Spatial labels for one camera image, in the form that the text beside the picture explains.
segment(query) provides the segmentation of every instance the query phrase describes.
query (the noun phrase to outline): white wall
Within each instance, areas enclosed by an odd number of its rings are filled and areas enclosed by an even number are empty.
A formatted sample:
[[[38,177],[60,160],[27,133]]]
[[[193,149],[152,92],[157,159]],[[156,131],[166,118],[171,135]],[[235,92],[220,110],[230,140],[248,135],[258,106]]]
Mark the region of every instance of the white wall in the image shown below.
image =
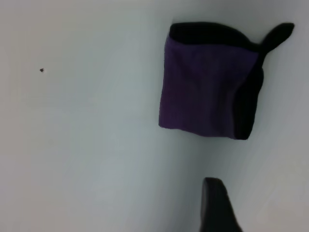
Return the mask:
[[[225,182],[245,232],[307,231],[308,9],[306,0],[2,0],[0,231],[197,232],[205,176]],[[169,26],[196,20],[255,42],[296,24],[265,60],[248,141],[157,125]]]

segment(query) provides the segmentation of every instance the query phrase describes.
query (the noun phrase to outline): black fabric edge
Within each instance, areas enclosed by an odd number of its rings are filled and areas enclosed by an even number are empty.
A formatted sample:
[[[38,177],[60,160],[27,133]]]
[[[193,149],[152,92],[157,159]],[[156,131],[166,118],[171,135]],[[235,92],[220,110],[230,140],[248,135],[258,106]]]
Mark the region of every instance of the black fabric edge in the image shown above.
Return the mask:
[[[225,44],[259,52],[260,45],[252,43],[240,31],[219,23],[175,23],[169,36],[182,44]]]
[[[263,85],[263,63],[265,55],[260,55],[245,82],[238,88],[233,101],[234,136],[247,140],[252,132],[257,100]]]

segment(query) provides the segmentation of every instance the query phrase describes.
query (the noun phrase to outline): purple pouch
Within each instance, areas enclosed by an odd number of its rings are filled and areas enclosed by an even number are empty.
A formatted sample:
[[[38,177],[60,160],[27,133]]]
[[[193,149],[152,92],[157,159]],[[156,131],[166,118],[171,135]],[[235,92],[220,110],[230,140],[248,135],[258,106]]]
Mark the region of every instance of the purple pouch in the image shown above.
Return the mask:
[[[268,52],[292,23],[275,27],[261,44],[216,23],[177,23],[165,45],[159,126],[207,137],[249,137]]]

